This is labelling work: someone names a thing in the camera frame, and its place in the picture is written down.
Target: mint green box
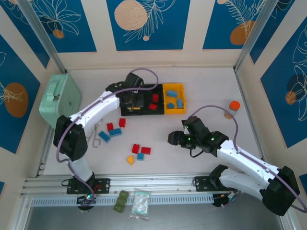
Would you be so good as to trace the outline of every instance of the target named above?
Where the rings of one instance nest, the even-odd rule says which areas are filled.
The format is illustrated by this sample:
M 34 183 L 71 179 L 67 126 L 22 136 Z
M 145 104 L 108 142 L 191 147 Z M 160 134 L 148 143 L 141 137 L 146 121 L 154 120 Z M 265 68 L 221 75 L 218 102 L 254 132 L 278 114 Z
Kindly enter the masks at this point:
M 69 74 L 53 74 L 39 106 L 42 117 L 53 127 L 57 119 L 69 117 L 79 110 L 81 93 Z

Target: purple cable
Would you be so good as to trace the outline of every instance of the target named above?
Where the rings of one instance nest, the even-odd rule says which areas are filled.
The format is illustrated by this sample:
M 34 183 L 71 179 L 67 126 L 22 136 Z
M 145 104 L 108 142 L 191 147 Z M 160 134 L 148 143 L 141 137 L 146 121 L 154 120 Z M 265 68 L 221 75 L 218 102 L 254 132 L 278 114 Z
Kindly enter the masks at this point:
M 199 110 L 202 110 L 202 109 L 208 108 L 208 107 L 218 108 L 218 109 L 221 109 L 221 110 L 223 110 L 223 111 L 225 111 L 225 112 L 228 113 L 228 111 L 225 110 L 225 109 L 222 108 L 222 107 L 219 107 L 219 106 L 216 106 L 216 105 L 205 105 L 205 106 L 199 108 L 198 110 L 196 110 L 196 111 L 195 111 L 191 116 L 189 116 L 189 117 L 194 116 Z M 242 152 L 240 152 L 240 151 L 238 150 L 238 147 L 237 147 L 237 145 L 236 145 L 236 137 L 237 137 L 237 135 L 238 135 L 239 125 L 238 125 L 238 122 L 236 121 L 236 119 L 234 118 L 234 116 L 232 116 L 230 113 L 228 113 L 228 114 L 231 116 L 231 118 L 233 119 L 233 121 L 235 122 L 235 125 L 236 125 L 236 132 L 235 132 L 235 135 L 234 135 L 234 146 L 235 146 L 236 151 L 237 151 L 238 153 L 240 153 L 242 156 L 244 156 L 245 158 L 249 159 L 250 161 L 252 161 L 252 162 L 254 162 L 255 164 L 257 164 L 258 166 L 260 166 L 261 168 L 267 170 L 267 167 L 266 167 L 265 165 L 259 163 L 258 161 L 254 160 L 254 159 L 251 158 L 250 156 L 248 156 L 248 155 L 246 155 L 246 154 L 244 154 L 244 153 L 242 153 Z M 293 208 L 295 208 L 296 210 L 301 211 L 301 212 L 303 212 L 303 213 L 307 213 L 307 206 L 305 205 L 305 203 L 303 202 L 303 200 L 298 196 L 298 194 L 296 194 L 296 192 L 290 187 L 290 185 L 288 185 L 288 184 L 286 183 L 286 181 L 284 181 L 279 175 L 277 175 L 276 173 L 274 173 L 271 169 L 269 169 L 269 173 L 271 173 L 273 176 L 275 176 L 279 181 L 281 181 L 281 182 L 284 184 L 284 186 L 286 186 L 287 189 L 290 190 L 290 192 L 296 197 L 296 199 L 299 201 L 299 203 L 302 205 L 302 207 L 303 207 L 304 209 L 301 209 L 301 208 L 299 208 L 299 207 L 297 207 L 297 206 L 294 206 L 294 205 L 291 205 L 291 207 L 293 207 Z
M 135 88 L 122 89 L 122 90 L 118 90 L 118 91 L 116 91 L 116 92 L 110 93 L 110 94 L 108 94 L 107 96 L 105 96 L 104 98 L 102 98 L 101 101 L 97 101 L 97 102 L 95 102 L 94 104 L 92 104 L 91 106 L 89 106 L 87 109 L 85 109 L 85 110 L 81 113 L 81 117 L 84 116 L 84 115 L 85 115 L 89 110 L 91 110 L 93 107 L 95 107 L 95 106 L 98 105 L 99 103 L 103 102 L 105 99 L 107 99 L 107 98 L 109 98 L 109 97 L 111 97 L 111 96 L 113 96 L 113 95 L 116 95 L 116 94 L 118 94 L 118 93 L 126 92 L 126 91 L 133 91 L 133 90 L 149 91 L 149 90 L 153 90 L 155 87 L 157 87 L 157 85 L 159 84 L 159 78 L 158 78 L 158 75 L 157 75 L 155 72 L 153 72 L 152 70 L 147 69 L 147 68 L 137 68 L 137 69 L 132 70 L 130 73 L 133 73 L 133 72 L 138 71 L 138 70 L 146 70 L 146 71 L 151 72 L 151 73 L 157 78 L 156 84 L 155 84 L 154 86 L 150 87 L 150 88 L 137 88 L 137 87 L 135 87 Z M 91 191 L 91 194 L 92 194 L 92 199 L 91 199 L 91 201 L 90 201 L 88 204 L 86 204 L 86 205 L 81 203 L 81 206 L 86 207 L 86 206 L 90 206 L 90 205 L 93 203 L 94 199 L 95 199 L 95 194 L 94 194 L 92 188 L 91 188 L 84 180 L 82 180 L 82 179 L 76 174 L 76 172 L 73 170 L 73 168 L 71 167 L 71 165 L 70 165 L 70 163 L 69 163 L 69 159 L 63 159 L 63 160 L 61 160 L 61 159 L 59 158 L 60 148 L 61 148 L 61 146 L 62 146 L 62 143 L 63 143 L 63 141 L 64 141 L 65 136 L 67 135 L 67 133 L 69 132 L 69 130 L 72 128 L 72 126 L 73 126 L 81 117 L 78 116 L 75 120 L 73 120 L 73 121 L 71 122 L 71 124 L 66 128 L 66 130 L 64 131 L 64 133 L 62 134 L 62 136 L 61 136 L 61 138 L 60 138 L 60 140 L 59 140 L 58 146 L 57 146 L 56 158 L 57 158 L 57 162 L 59 162 L 59 163 L 68 161 L 68 168 L 70 169 L 70 171 L 72 172 L 72 174 L 74 175 L 74 177 L 75 177 L 77 180 L 79 180 L 81 183 L 83 183 L 83 184 Z

